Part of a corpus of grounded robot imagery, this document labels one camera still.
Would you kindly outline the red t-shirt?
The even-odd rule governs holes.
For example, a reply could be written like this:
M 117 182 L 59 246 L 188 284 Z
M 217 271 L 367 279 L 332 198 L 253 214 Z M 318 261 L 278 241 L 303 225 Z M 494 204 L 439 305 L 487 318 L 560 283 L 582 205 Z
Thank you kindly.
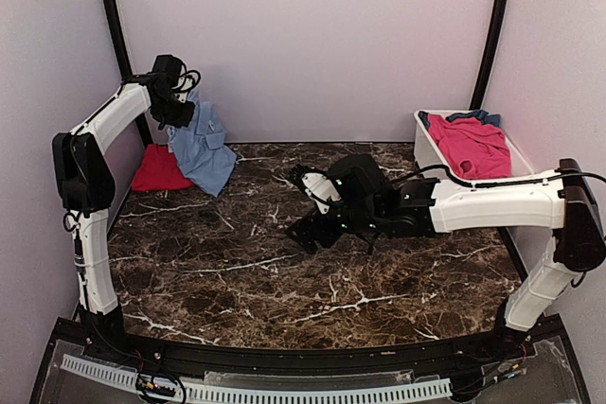
M 148 145 L 143 162 L 132 182 L 133 192 L 184 190 L 194 186 L 178 167 L 175 155 L 167 146 Z

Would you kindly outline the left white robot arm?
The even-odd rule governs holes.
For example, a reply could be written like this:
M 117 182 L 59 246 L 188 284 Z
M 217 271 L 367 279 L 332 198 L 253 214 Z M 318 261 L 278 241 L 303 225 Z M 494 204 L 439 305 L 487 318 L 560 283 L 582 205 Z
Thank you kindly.
M 56 183 L 66 210 L 63 228 L 74 243 L 80 317 L 97 334 L 98 349 L 113 362 L 127 361 L 134 353 L 134 343 L 125 334 L 111 277 L 107 229 L 116 183 L 105 155 L 123 131 L 146 112 L 160 128 L 188 126 L 194 105 L 181 94 L 185 82 L 179 70 L 126 78 L 93 114 L 52 140 Z

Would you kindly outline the light blue shirt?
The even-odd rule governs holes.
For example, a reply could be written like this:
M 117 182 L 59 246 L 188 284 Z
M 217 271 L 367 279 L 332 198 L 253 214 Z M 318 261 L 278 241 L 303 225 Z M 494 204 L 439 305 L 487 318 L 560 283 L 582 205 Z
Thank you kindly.
M 194 104 L 187 127 L 167 127 L 169 148 L 182 174 L 206 194 L 218 197 L 236 164 L 236 153 L 226 144 L 226 128 L 215 106 L 204 101 L 197 89 L 187 96 Z

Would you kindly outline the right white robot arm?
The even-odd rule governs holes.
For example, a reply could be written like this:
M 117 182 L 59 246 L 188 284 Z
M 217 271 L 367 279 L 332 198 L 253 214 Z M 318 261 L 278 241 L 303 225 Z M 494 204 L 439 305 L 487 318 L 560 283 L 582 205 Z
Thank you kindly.
M 503 360 L 524 341 L 544 311 L 570 286 L 605 260 L 598 205 L 587 184 L 591 173 L 573 159 L 519 179 L 466 181 L 443 164 L 443 178 L 421 168 L 388 179 L 368 154 L 347 156 L 328 170 L 297 165 L 288 180 L 315 202 L 287 235 L 309 254 L 342 235 L 373 246 L 388 238 L 432 237 L 475 228 L 547 228 L 543 257 L 499 307 L 482 352 Z

